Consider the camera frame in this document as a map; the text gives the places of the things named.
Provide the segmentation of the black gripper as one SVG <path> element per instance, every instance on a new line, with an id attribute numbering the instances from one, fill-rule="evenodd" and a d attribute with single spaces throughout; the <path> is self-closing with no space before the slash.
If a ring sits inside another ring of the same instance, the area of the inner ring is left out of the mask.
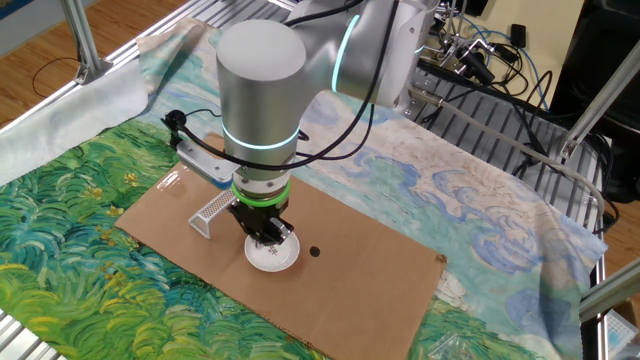
<path id="1" fill-rule="evenodd" d="M 288 204 L 280 207 L 255 207 L 238 201 L 229 208 L 229 212 L 247 233 L 246 250 L 261 250 L 265 245 L 281 245 L 289 237 L 294 227 L 280 217 L 287 206 Z M 260 235 L 264 235 L 265 245 L 261 242 Z"/>

